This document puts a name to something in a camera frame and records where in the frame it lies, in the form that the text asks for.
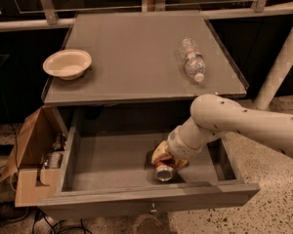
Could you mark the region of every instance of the floor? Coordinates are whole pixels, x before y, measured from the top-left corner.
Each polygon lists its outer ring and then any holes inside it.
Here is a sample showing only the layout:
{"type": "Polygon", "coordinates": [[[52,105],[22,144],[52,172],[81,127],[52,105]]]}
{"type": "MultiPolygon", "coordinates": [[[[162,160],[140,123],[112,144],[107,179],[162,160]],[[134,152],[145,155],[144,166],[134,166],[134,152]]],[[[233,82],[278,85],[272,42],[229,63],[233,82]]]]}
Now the floor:
{"type": "MultiPolygon", "coordinates": [[[[252,108],[250,100],[240,103],[252,108]]],[[[293,96],[275,98],[271,110],[293,114],[293,96]]],[[[227,134],[227,147],[233,153],[245,182],[259,183],[261,187],[259,193],[243,207],[98,217],[83,219],[84,227],[94,234],[293,233],[293,160],[233,133],[227,134]]],[[[0,159],[0,166],[4,161],[4,158],[0,159]]],[[[0,195],[5,200],[9,197],[13,199],[11,189],[7,194],[1,190],[0,195]]],[[[0,234],[32,233],[35,213],[35,210],[31,210],[19,221],[0,221],[0,234]]],[[[47,220],[56,224],[55,233],[69,226],[81,226],[80,220],[68,220],[61,222],[59,228],[55,221],[47,220]]],[[[50,231],[50,226],[40,216],[35,223],[34,233],[50,231]]],[[[85,232],[82,229],[69,229],[64,233],[85,232]]]]}

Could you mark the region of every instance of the clear bottle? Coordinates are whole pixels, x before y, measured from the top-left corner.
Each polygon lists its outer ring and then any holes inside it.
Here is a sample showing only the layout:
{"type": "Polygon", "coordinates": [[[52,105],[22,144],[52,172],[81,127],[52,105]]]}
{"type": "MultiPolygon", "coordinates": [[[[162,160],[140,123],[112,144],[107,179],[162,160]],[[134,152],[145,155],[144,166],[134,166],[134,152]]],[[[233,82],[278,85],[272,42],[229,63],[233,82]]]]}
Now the clear bottle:
{"type": "Polygon", "coordinates": [[[186,37],[180,42],[179,51],[184,60],[186,74],[197,83],[203,81],[206,71],[205,61],[195,41],[186,37]]]}

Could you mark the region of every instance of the cardboard box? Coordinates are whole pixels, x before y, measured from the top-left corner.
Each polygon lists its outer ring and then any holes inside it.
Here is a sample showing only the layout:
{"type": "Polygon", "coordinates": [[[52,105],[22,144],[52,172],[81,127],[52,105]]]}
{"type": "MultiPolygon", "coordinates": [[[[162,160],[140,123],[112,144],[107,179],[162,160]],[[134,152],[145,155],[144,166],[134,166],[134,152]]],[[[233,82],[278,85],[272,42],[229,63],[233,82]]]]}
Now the cardboard box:
{"type": "Polygon", "coordinates": [[[1,175],[4,180],[19,170],[16,207],[36,206],[39,199],[53,196],[60,169],[42,166],[61,132],[52,107],[41,107],[25,119],[1,175]]]}

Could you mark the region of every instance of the white bowl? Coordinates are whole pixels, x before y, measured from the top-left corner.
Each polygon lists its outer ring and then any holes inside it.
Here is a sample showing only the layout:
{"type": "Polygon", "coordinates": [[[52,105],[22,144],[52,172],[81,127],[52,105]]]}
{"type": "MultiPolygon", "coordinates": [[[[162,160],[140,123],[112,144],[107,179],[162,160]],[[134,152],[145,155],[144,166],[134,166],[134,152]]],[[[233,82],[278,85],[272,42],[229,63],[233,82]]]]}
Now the white bowl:
{"type": "Polygon", "coordinates": [[[63,50],[49,56],[43,62],[47,74],[60,77],[63,80],[73,80],[80,77],[91,65],[90,55],[82,50],[63,50]]]}

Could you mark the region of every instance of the drawer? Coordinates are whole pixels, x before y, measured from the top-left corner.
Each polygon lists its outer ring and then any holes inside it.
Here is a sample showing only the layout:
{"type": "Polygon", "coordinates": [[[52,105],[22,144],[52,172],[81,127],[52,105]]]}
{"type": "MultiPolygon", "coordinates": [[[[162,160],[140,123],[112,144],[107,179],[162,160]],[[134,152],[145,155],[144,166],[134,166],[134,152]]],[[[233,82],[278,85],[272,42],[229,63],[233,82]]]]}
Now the drawer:
{"type": "Polygon", "coordinates": [[[150,157],[189,117],[189,101],[79,107],[52,198],[38,207],[56,219],[140,215],[241,206],[259,191],[244,183],[219,139],[160,182],[150,157]]]}

